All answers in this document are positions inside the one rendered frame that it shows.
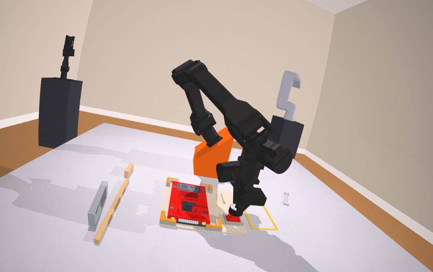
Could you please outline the long tan wooden bar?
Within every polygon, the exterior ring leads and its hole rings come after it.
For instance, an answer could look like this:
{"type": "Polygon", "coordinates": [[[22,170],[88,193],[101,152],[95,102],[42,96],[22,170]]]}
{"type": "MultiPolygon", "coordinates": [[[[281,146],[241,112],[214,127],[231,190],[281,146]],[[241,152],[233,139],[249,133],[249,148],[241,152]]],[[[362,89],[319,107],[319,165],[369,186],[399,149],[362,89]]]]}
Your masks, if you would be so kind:
{"type": "Polygon", "coordinates": [[[96,236],[94,237],[94,243],[99,244],[102,237],[104,236],[104,232],[110,222],[110,219],[112,218],[116,207],[118,206],[118,203],[120,202],[120,199],[128,185],[129,179],[125,179],[125,181],[123,182],[123,185],[120,188],[120,191],[118,192],[117,196],[115,197],[113,204],[110,206],[109,211],[107,212],[104,221],[102,222],[101,226],[99,227],[96,236]]]}

